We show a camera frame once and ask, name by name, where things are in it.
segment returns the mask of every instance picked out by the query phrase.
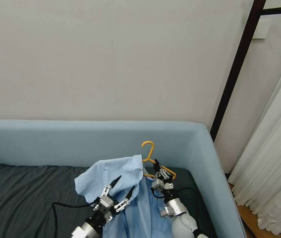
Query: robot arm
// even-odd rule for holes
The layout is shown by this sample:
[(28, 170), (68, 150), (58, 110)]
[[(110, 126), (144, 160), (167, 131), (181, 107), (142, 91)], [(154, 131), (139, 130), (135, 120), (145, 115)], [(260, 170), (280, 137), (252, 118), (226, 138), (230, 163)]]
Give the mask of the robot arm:
[(110, 185), (106, 185), (100, 197), (98, 197), (98, 204), (94, 207), (93, 215), (88, 217), (84, 224), (77, 227), (73, 233), (72, 238), (97, 238), (103, 233), (103, 226), (110, 222), (114, 215), (119, 214), (130, 203), (132, 192), (135, 188), (133, 186), (126, 195), (125, 199), (117, 202), (112, 196), (109, 195), (110, 190), (116, 185), (118, 180), (114, 179)]
[(165, 207), (160, 212), (162, 217), (175, 217), (172, 223), (172, 234), (174, 238), (207, 238), (203, 231), (200, 230), (196, 221), (191, 217), (181, 203), (178, 195), (174, 191), (172, 176), (168, 171), (162, 168), (160, 163), (155, 160), (155, 180), (151, 184), (151, 191), (155, 196), (155, 191), (159, 191), (164, 196)]

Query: hanger hook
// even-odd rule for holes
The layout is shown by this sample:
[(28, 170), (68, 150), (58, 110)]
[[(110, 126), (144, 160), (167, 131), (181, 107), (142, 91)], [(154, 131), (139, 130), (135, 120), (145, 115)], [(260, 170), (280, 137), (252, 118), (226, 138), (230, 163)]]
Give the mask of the hanger hook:
[(150, 149), (150, 152), (149, 152), (148, 157), (147, 157), (146, 159), (142, 160), (142, 162), (146, 162), (146, 161), (150, 160), (150, 159), (151, 159), (152, 152), (153, 152), (154, 149), (155, 149), (155, 144), (154, 144), (152, 141), (150, 141), (150, 140), (147, 140), (147, 141), (145, 141), (144, 143), (142, 143), (141, 147), (144, 147), (144, 146), (147, 145), (147, 144), (151, 144), (151, 149)]

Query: white wall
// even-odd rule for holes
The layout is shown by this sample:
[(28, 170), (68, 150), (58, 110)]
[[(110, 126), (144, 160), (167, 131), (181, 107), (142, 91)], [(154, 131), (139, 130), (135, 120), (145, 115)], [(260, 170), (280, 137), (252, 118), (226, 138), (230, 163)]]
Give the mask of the white wall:
[(248, 0), (0, 0), (0, 119), (210, 128)]
[[(269, 0), (265, 8), (281, 6)], [(265, 40), (253, 40), (234, 88), (215, 145), (225, 172), (237, 163), (281, 76), (281, 15)]]

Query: mattress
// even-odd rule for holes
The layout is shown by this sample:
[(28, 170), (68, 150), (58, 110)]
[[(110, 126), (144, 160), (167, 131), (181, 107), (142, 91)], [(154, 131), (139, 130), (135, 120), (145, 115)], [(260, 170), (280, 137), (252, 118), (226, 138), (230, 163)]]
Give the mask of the mattress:
[[(0, 164), (0, 238), (54, 237), (53, 202), (82, 205), (86, 201), (75, 192), (74, 178), (86, 171), (69, 166), (8, 166)], [(190, 172), (171, 168), (177, 173), (174, 187), (191, 187), (179, 192), (190, 215), (210, 238), (216, 233), (206, 206)], [(56, 206), (58, 238), (71, 237), (75, 227), (83, 224), (92, 209)]]

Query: white curtain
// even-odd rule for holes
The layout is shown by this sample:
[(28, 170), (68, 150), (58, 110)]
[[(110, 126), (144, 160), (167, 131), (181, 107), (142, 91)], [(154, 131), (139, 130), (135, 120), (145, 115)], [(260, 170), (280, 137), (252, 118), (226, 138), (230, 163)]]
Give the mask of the white curtain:
[(281, 78), (228, 181), (258, 227), (281, 234)]

